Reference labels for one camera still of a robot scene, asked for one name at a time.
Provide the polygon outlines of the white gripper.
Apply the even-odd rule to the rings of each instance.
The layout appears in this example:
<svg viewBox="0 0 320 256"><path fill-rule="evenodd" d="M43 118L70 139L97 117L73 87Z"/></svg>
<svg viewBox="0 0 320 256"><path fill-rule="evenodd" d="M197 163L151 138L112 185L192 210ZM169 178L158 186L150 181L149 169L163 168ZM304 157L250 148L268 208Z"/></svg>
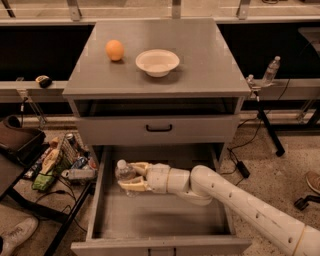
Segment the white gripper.
<svg viewBox="0 0 320 256"><path fill-rule="evenodd" d="M130 180L119 181L124 190L144 192L148 186L154 193L182 193L189 190L190 172L165 164L150 164L148 162L131 162L130 166L140 176Z"/></svg>

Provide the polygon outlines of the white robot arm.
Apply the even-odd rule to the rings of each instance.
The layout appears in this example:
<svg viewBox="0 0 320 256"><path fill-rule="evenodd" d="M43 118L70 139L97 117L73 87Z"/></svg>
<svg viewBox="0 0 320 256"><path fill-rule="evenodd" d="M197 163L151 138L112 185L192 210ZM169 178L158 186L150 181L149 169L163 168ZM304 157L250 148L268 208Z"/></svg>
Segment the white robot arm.
<svg viewBox="0 0 320 256"><path fill-rule="evenodd" d="M250 223L288 256L320 256L320 231L254 197L212 169L197 165L192 170L121 159L115 175L126 191L175 194L205 206L216 199Z"/></svg>

